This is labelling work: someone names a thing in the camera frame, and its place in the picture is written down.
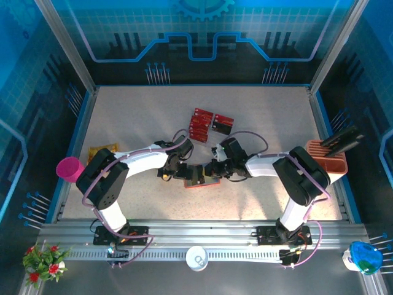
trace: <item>white cup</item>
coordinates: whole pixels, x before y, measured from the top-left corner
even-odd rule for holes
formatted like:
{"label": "white cup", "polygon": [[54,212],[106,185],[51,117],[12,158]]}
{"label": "white cup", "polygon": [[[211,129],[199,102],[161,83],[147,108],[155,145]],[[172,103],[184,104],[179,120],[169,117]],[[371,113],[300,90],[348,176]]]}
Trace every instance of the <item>white cup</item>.
{"label": "white cup", "polygon": [[200,272],[208,265],[209,256],[201,246],[193,246],[187,251],[185,261],[194,272]]}

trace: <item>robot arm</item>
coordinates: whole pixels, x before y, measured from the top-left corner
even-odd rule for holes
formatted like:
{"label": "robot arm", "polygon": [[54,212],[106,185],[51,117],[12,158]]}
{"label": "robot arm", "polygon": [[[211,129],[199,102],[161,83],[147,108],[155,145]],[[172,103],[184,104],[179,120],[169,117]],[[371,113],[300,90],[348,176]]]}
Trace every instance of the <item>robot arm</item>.
{"label": "robot arm", "polygon": [[324,189],[330,178],[324,169],[302,148],[277,155],[250,155],[239,142],[229,138],[212,149],[215,159],[205,168],[205,174],[213,178],[230,178],[234,173],[245,178],[277,176],[289,195],[289,201],[276,222],[276,233],[283,242],[296,234],[304,223],[314,199],[321,191],[289,159],[295,159]]}
{"label": "robot arm", "polygon": [[[120,162],[117,162],[108,171],[106,177],[102,177],[89,193],[88,199],[97,208],[104,222],[115,232],[127,230],[128,223],[122,213],[117,198],[122,190],[126,178],[137,173],[158,168],[159,173],[166,173],[175,178],[185,179],[188,176],[186,164],[180,163],[193,148],[190,140],[176,149],[163,151],[153,151],[154,149],[163,149],[180,143],[184,136],[180,136],[174,143],[158,141],[143,150],[152,152],[136,153]],[[129,154],[130,152],[111,153],[108,149],[102,149],[94,156],[82,174],[78,177],[76,186],[84,194],[90,187],[95,178],[101,173],[102,169],[111,162]]]}

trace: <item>white tabletop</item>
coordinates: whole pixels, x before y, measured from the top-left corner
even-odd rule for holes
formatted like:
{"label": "white tabletop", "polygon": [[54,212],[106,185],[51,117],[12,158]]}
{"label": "white tabletop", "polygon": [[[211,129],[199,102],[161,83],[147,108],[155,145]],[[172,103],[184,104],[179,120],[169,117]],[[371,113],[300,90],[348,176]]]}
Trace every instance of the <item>white tabletop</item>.
{"label": "white tabletop", "polygon": [[[154,141],[171,141],[178,129],[188,127],[194,108],[234,118],[233,132],[261,134],[270,145],[267,153],[288,151],[319,138],[304,87],[101,87],[80,159],[87,161],[92,146],[117,142],[121,151],[132,151]],[[235,137],[248,154],[264,148],[256,136]],[[210,147],[222,138],[210,132],[208,146],[195,144],[187,163],[210,162]],[[156,170],[149,170],[125,181],[118,201],[127,218],[276,219],[288,200],[284,186],[274,177],[242,183],[224,179],[217,186],[185,189],[181,180],[166,183],[156,176]],[[63,218],[94,217],[82,206],[81,197],[72,186]],[[310,218],[341,219],[336,198],[315,206]]]}

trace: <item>small red box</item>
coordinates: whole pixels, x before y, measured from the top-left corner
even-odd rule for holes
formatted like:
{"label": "small red box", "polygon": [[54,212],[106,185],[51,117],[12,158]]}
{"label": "small red box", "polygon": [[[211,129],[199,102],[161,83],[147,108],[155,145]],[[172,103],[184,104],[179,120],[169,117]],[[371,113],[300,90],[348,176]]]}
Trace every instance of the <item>small red box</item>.
{"label": "small red box", "polygon": [[225,116],[223,116],[223,115],[217,115],[217,114],[216,114],[216,115],[214,116],[214,121],[232,127],[232,126],[233,126],[233,121],[234,121],[234,120],[233,120],[232,118],[229,118],[229,117],[225,117]]}
{"label": "small red box", "polygon": [[202,143],[206,143],[208,141],[208,136],[202,133],[190,132],[190,138],[193,140],[201,141]]}
{"label": "small red box", "polygon": [[209,122],[211,122],[213,119],[213,113],[205,111],[204,109],[195,108],[194,115],[198,117],[202,117],[205,120],[208,120]]}
{"label": "small red box", "polygon": [[209,127],[198,125],[194,122],[190,122],[189,130],[190,130],[190,132],[198,132],[198,133],[208,134]]}
{"label": "small red box", "polygon": [[204,119],[204,118],[202,118],[200,116],[192,116],[191,117],[191,122],[195,123],[197,125],[208,127],[208,128],[209,128],[210,123],[211,123],[211,121],[206,120],[206,119]]}

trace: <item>blue printed backdrop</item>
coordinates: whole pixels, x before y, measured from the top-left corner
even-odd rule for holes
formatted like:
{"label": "blue printed backdrop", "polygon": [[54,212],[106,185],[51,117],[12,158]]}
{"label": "blue printed backdrop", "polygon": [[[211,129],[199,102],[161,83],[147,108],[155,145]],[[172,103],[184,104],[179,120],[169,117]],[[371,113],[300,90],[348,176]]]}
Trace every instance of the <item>blue printed backdrop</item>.
{"label": "blue printed backdrop", "polygon": [[[393,140],[385,135],[393,126],[392,11],[392,1],[370,0],[321,87],[329,119],[343,114],[338,125],[354,124],[365,135],[346,153],[348,178],[362,221],[383,224],[390,235]],[[380,230],[369,226],[372,235]]]}
{"label": "blue printed backdrop", "polygon": [[[54,5],[98,84],[167,84],[159,72],[168,67],[177,84],[278,84],[311,81],[352,4],[317,2],[59,0]],[[154,62],[166,68],[151,68]]]}
{"label": "blue printed backdrop", "polygon": [[0,286],[17,294],[47,208],[26,196],[50,203],[85,89],[33,0],[0,0],[0,41]]}

